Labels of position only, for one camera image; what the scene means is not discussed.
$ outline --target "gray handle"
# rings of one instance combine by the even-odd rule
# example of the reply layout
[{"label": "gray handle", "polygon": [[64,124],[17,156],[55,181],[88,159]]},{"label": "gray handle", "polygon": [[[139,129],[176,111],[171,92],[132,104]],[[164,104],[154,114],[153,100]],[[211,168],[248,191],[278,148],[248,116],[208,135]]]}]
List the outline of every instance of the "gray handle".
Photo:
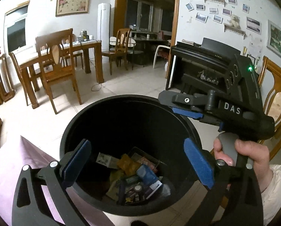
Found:
[{"label": "gray handle", "polygon": [[[237,134],[234,133],[220,133],[218,139],[222,144],[223,153],[231,157],[236,165],[238,152],[235,149],[234,143],[239,138]],[[248,158],[247,163],[253,166],[253,160]]]}]

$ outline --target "dark window pane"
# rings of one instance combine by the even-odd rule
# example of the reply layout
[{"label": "dark window pane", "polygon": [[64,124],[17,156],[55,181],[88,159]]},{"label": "dark window pane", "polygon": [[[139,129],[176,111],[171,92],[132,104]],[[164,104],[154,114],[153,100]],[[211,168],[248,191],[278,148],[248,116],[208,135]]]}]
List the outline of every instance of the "dark window pane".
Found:
[{"label": "dark window pane", "polygon": [[8,22],[11,22],[11,21],[14,21],[14,20],[18,19],[21,15],[27,13],[27,8],[28,8],[28,5],[24,6],[24,7],[20,7],[17,10],[9,13],[5,17],[5,22],[8,23]]},{"label": "dark window pane", "polygon": [[26,45],[25,42],[25,19],[16,22],[7,28],[8,51],[14,51]]},{"label": "dark window pane", "polygon": [[140,28],[142,29],[149,29],[150,9],[151,5],[142,3],[140,19]]},{"label": "dark window pane", "polygon": [[129,27],[129,25],[136,26],[136,23],[137,23],[137,8],[138,8],[138,2],[137,1],[128,0],[127,15],[126,15],[126,27]]},{"label": "dark window pane", "polygon": [[173,17],[174,17],[173,10],[165,10],[165,9],[162,10],[162,21],[161,21],[162,31],[172,32]]}]

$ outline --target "teddy bear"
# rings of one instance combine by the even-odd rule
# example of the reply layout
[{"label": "teddy bear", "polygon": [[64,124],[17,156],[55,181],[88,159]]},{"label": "teddy bear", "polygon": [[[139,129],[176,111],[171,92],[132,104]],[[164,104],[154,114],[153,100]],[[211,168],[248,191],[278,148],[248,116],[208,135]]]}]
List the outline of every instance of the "teddy bear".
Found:
[{"label": "teddy bear", "polygon": [[239,17],[237,15],[232,14],[230,16],[230,20],[227,20],[227,21],[229,22],[230,26],[240,29]]}]

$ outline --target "wooden door frame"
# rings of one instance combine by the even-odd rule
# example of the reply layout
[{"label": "wooden door frame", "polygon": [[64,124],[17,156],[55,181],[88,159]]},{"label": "wooden door frame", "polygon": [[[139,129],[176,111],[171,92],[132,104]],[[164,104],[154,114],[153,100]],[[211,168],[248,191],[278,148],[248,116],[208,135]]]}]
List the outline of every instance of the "wooden door frame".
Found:
[{"label": "wooden door frame", "polygon": [[[113,22],[113,35],[117,34],[117,31],[124,26],[124,13],[126,11],[126,0],[115,0],[114,4],[114,22]],[[177,25],[178,25],[178,12],[179,12],[179,0],[175,0],[174,6],[174,16],[173,16],[173,27],[172,27],[172,38],[171,46],[174,46],[176,43],[176,34],[177,34]],[[169,74],[170,63],[168,63],[166,78]]]}]

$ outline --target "blue wrapper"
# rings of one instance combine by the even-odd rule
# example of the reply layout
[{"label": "blue wrapper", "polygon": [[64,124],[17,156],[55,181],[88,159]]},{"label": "blue wrapper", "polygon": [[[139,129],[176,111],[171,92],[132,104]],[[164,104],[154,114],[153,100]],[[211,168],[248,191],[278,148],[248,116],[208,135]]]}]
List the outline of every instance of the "blue wrapper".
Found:
[{"label": "blue wrapper", "polygon": [[136,171],[136,174],[142,179],[143,184],[146,186],[149,186],[158,180],[155,173],[144,164],[140,166],[140,168]]}]

